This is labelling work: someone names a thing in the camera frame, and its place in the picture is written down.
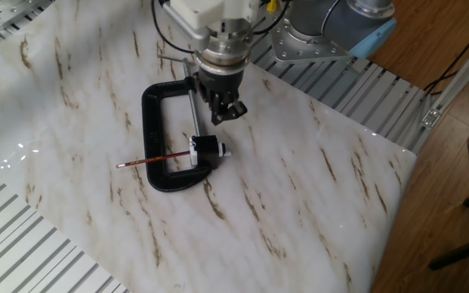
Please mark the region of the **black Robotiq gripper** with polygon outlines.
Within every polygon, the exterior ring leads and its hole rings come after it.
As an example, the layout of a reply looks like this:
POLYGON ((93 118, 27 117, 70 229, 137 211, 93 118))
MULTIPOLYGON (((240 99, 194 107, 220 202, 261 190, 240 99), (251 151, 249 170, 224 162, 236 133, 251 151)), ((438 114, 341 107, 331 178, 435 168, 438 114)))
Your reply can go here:
POLYGON ((217 75, 201 68, 197 72, 197 80, 201 98, 204 102, 209 102, 211 122, 214 125, 219 125, 225 120, 236 120, 248 112, 243 102, 237 100, 243 71, 232 75, 217 75), (228 107, 224 98, 230 103, 228 107))

